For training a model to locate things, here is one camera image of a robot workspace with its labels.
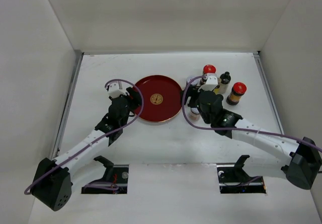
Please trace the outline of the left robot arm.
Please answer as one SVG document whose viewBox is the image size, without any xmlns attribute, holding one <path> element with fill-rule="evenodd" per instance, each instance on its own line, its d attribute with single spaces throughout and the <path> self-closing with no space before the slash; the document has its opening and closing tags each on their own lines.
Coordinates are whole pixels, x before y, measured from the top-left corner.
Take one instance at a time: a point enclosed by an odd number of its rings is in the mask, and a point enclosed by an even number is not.
<svg viewBox="0 0 322 224">
<path fill-rule="evenodd" d="M 31 186 L 25 191 L 53 211 L 62 209 L 69 201 L 75 185 L 73 175 L 119 138 L 123 129 L 131 124 L 128 118 L 132 112 L 144 108 L 143 95 L 137 86 L 128 87 L 125 94 L 113 91 L 112 85 L 108 85 L 107 90 L 110 95 L 117 94 L 110 98 L 108 113 L 75 147 L 52 160 L 41 160 Z"/>
</svg>

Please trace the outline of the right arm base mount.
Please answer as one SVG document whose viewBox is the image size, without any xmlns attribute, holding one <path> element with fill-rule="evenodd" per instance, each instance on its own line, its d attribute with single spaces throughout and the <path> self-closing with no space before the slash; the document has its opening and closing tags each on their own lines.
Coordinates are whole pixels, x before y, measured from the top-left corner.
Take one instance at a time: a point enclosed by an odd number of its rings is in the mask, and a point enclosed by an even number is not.
<svg viewBox="0 0 322 224">
<path fill-rule="evenodd" d="M 249 155 L 242 155 L 235 163 L 216 165 L 221 194 L 266 194 L 263 177 L 251 177 L 243 170 L 249 157 Z"/>
</svg>

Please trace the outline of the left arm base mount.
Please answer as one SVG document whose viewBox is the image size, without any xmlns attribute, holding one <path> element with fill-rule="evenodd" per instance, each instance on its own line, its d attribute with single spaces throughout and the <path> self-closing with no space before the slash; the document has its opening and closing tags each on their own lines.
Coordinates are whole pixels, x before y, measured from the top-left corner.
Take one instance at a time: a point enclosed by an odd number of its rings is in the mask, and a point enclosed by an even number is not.
<svg viewBox="0 0 322 224">
<path fill-rule="evenodd" d="M 129 165 L 115 165 L 103 156 L 95 157 L 94 161 L 104 168 L 104 173 L 82 187 L 81 194 L 127 194 Z"/>
</svg>

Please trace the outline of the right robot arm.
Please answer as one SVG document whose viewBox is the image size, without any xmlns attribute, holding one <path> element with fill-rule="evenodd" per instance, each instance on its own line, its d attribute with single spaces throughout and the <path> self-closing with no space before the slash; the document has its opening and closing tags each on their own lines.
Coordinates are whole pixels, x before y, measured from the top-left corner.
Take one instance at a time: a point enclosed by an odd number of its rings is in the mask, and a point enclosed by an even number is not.
<svg viewBox="0 0 322 224">
<path fill-rule="evenodd" d="M 238 181 L 246 181 L 250 176 L 270 176 L 286 179 L 300 189 L 312 188 L 321 168 L 321 148 L 312 139 L 268 132 L 224 109 L 222 101 L 222 95 L 200 87 L 186 86 L 182 91 L 182 105 L 196 107 L 204 123 L 209 125 L 208 130 L 245 142 L 273 156 L 267 160 L 240 156 L 233 167 L 233 175 Z"/>
</svg>

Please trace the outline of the white lid dark jar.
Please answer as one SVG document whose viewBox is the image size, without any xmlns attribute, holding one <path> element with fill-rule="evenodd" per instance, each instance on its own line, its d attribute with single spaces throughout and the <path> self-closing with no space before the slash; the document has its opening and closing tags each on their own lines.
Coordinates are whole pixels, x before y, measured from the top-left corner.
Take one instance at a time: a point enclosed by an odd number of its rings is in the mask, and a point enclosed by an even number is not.
<svg viewBox="0 0 322 224">
<path fill-rule="evenodd" d="M 189 76 L 186 79 L 186 89 L 188 91 L 197 91 L 199 88 L 199 78 L 196 76 Z"/>
</svg>

